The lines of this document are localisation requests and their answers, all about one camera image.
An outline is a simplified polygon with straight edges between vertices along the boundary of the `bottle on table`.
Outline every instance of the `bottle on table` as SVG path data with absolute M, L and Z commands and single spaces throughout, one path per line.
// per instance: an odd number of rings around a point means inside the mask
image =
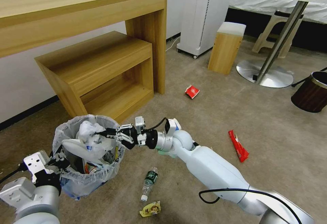
M 150 171 L 146 174 L 146 177 L 144 179 L 141 201 L 147 201 L 149 193 L 151 192 L 154 183 L 156 183 L 157 177 L 158 169 L 156 167 L 152 167 Z

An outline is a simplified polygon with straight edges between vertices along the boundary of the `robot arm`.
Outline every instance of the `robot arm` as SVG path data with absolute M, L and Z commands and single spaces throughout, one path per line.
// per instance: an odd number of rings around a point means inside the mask
M 155 130 L 164 121 L 165 130 Z M 143 117 L 136 117 L 135 127 L 127 124 L 99 134 L 116 138 L 128 149 L 135 145 L 147 146 L 157 149 L 160 154 L 180 158 L 189 171 L 209 189 L 202 193 L 214 192 L 218 199 L 232 201 L 250 214 L 263 215 L 260 224 L 314 223 L 311 216 L 282 195 L 251 187 L 237 168 L 210 148 L 195 143 L 189 133 L 181 130 L 175 119 L 164 118 L 158 125 L 145 129 Z M 35 185 L 25 177 L 19 178 L 4 186 L 0 198 L 17 208 L 15 224 L 31 223 L 31 218 L 33 223 L 59 223 L 56 216 L 61 190 L 58 185 L 60 169 L 69 166 L 69 162 L 60 154 L 50 159 L 42 152 L 26 157 L 24 161 L 33 174 Z
M 163 121 L 166 121 L 165 130 L 156 131 L 155 128 Z M 314 223 L 310 215 L 279 193 L 260 191 L 250 186 L 232 164 L 210 148 L 195 143 L 189 133 L 181 130 L 176 119 L 164 118 L 158 125 L 146 130 L 143 117 L 136 117 L 135 126 L 132 133 L 127 133 L 131 135 L 130 139 L 121 140 L 127 148 L 148 146 L 157 149 L 160 154 L 180 158 L 218 199 L 232 201 L 250 214 L 263 215 L 260 224 Z

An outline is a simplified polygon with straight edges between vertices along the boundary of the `metal table base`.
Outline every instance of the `metal table base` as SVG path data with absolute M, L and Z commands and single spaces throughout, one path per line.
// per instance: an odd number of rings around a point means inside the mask
M 293 83 L 293 76 L 283 68 L 277 66 L 272 67 L 274 60 L 277 58 L 281 48 L 286 42 L 291 31 L 295 27 L 301 17 L 308 2 L 298 1 L 289 16 L 285 26 L 276 40 L 266 61 L 262 64 L 258 62 L 244 60 L 238 63 L 236 69 L 238 73 L 250 82 L 270 88 L 284 88 Z M 253 80 L 253 75 L 257 75 L 256 81 Z
M 254 83 L 253 75 L 259 74 L 262 65 L 263 61 L 260 60 L 243 60 L 237 64 L 236 69 L 242 77 Z M 285 71 L 282 67 L 272 66 L 264 75 L 260 85 L 269 88 L 284 88 L 292 83 L 292 74 Z

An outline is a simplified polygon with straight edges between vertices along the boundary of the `carpet floor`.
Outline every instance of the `carpet floor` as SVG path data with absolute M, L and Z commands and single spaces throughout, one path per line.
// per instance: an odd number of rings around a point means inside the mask
M 264 60 L 268 51 L 254 54 L 253 44 L 251 39 L 243 40 L 234 65 L 243 59 Z M 254 85 L 243 79 L 235 66 L 228 76 L 208 71 L 210 53 L 195 60 L 177 53 L 176 45 L 170 49 L 166 93 L 155 94 L 125 122 L 133 123 L 135 116 L 142 115 L 152 126 L 163 117 L 177 118 L 196 142 L 212 147 L 238 168 L 250 185 L 275 190 L 308 212 L 316 223 L 326 223 L 327 108 L 318 114 L 302 111 L 290 100 L 295 88 Z M 300 80 L 327 66 L 327 55 L 291 48 L 276 64 L 293 71 L 294 79 Z M 200 89 L 193 100 L 184 94 L 190 84 Z M 0 131 L 0 177 L 14 170 L 28 154 L 40 149 L 50 152 L 55 128 L 68 119 L 61 103 L 56 102 Z M 228 136 L 231 129 L 250 153 L 244 163 L 239 162 Z M 148 202 L 160 200 L 162 212 L 142 218 L 142 182 L 151 166 L 158 167 L 159 177 Z M 28 175 L 18 173 L 10 180 Z M 90 196 L 74 201 L 62 194 L 60 220 L 62 224 L 259 223 L 260 217 L 243 212 L 234 203 L 203 203 L 198 192 L 204 189 L 181 160 L 134 148 L 125 153 L 118 175 Z M 0 202 L 0 210 L 2 223 L 14 221 L 14 208 Z

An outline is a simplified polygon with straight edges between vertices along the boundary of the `white air purifier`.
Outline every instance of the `white air purifier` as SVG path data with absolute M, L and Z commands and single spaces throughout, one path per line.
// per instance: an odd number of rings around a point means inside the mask
M 225 21 L 230 0 L 184 0 L 181 41 L 177 50 L 193 55 L 212 48 L 216 32 Z

